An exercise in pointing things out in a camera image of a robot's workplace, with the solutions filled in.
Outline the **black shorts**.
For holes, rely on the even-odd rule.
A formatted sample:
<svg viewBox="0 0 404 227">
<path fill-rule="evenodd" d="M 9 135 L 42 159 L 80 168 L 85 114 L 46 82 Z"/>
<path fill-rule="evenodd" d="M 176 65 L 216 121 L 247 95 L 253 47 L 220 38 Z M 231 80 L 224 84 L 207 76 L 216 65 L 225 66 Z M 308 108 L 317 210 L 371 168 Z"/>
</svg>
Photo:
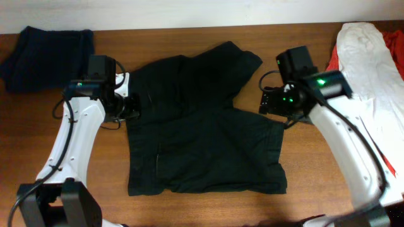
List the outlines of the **black shorts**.
<svg viewBox="0 0 404 227">
<path fill-rule="evenodd" d="M 128 194 L 284 194 L 283 124 L 233 104 L 261 63 L 224 42 L 133 71 L 129 92 L 140 97 L 141 116 L 126 122 Z"/>
</svg>

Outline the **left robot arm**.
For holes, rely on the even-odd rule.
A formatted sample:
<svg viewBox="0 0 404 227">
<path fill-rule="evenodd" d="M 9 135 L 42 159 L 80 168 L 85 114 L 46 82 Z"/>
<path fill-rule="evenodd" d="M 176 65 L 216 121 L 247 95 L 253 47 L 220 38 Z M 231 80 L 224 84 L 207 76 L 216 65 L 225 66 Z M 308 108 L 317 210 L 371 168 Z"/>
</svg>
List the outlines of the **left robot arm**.
<svg viewBox="0 0 404 227">
<path fill-rule="evenodd" d="M 138 119 L 141 102 L 129 94 L 129 73 L 106 55 L 92 55 L 88 71 L 72 80 L 62 93 L 61 126 L 52 151 L 34 183 L 21 184 L 10 210 L 11 226 L 16 210 L 26 226 L 101 226 L 102 209 L 86 186 L 88 165 L 98 130 L 103 123 Z"/>
</svg>

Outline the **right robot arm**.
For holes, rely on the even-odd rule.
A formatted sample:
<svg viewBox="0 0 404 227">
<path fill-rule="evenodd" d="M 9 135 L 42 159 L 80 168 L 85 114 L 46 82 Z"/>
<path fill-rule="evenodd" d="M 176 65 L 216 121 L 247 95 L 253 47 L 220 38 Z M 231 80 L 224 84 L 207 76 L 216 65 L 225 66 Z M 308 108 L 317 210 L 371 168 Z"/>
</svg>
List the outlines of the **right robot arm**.
<svg viewBox="0 0 404 227">
<path fill-rule="evenodd" d="M 403 192 L 366 129 L 359 102 L 340 71 L 300 73 L 283 86 L 264 87 L 260 109 L 286 116 L 284 128 L 307 120 L 323 135 L 343 173 L 353 211 L 336 216 L 321 214 L 294 226 L 403 226 Z"/>
</svg>

